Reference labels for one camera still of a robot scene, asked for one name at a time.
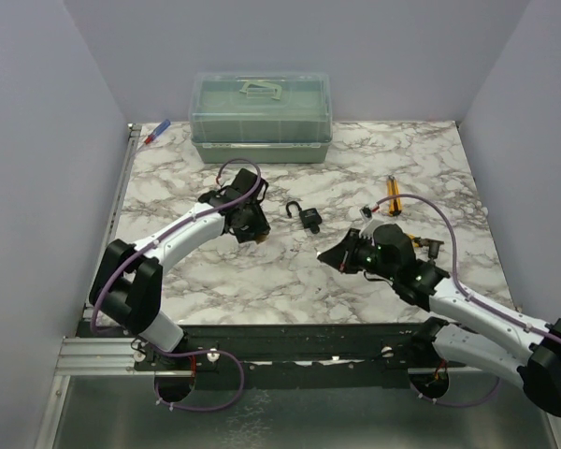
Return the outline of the black padlock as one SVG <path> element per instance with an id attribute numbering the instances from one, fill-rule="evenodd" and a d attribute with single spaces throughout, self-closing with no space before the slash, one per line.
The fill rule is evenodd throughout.
<path id="1" fill-rule="evenodd" d="M 303 209 L 297 201 L 289 201 L 285 205 L 285 211 L 289 218 L 293 217 L 291 207 L 297 209 L 299 220 L 304 229 L 309 230 L 314 235 L 320 232 L 320 225 L 323 219 L 315 208 Z"/>

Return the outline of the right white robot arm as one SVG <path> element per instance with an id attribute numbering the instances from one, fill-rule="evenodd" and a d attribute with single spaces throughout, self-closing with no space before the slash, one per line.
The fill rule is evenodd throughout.
<path id="1" fill-rule="evenodd" d="M 544 412 L 561 417 L 561 318 L 553 323 L 504 307 L 416 256 L 396 224 L 351 228 L 318 260 L 343 274 L 376 275 L 406 303 L 438 315 L 411 344 L 430 367 L 443 359 L 490 372 L 520 388 Z"/>

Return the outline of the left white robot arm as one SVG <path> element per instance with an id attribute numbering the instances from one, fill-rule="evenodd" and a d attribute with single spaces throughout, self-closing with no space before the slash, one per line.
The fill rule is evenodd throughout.
<path id="1" fill-rule="evenodd" d="M 242 168 L 233 181 L 201 195 L 179 219 L 133 243 L 113 240 L 104 250 L 88 300 L 133 336 L 156 347 L 168 369 L 179 369 L 189 355 L 183 329 L 161 308 L 163 278 L 185 256 L 223 235 L 237 243 L 262 242 L 270 226 L 261 203 L 268 184 L 259 167 Z"/>

